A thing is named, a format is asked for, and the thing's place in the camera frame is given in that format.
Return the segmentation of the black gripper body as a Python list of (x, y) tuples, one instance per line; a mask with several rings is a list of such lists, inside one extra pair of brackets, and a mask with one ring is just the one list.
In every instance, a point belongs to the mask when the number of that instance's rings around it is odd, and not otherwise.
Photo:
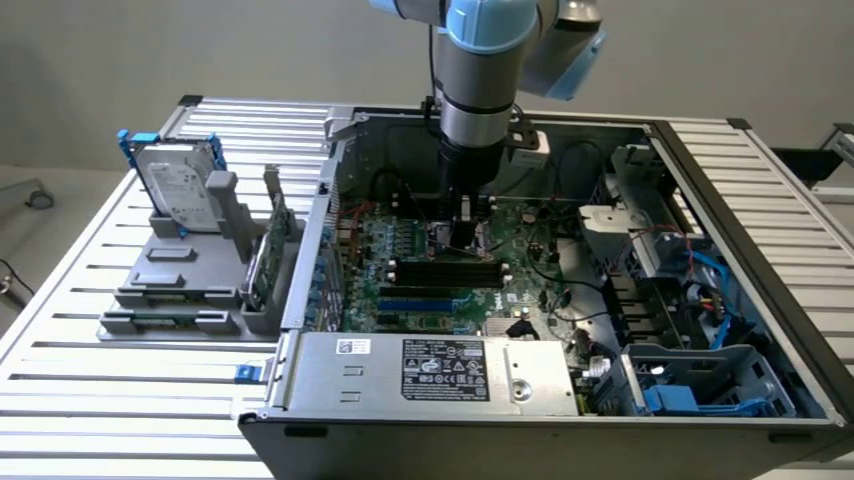
[(463, 196), (470, 199), (473, 208), (479, 206), (485, 186), (499, 172), (499, 144), (467, 147), (442, 139), (438, 155), (436, 218), (450, 220), (459, 212)]

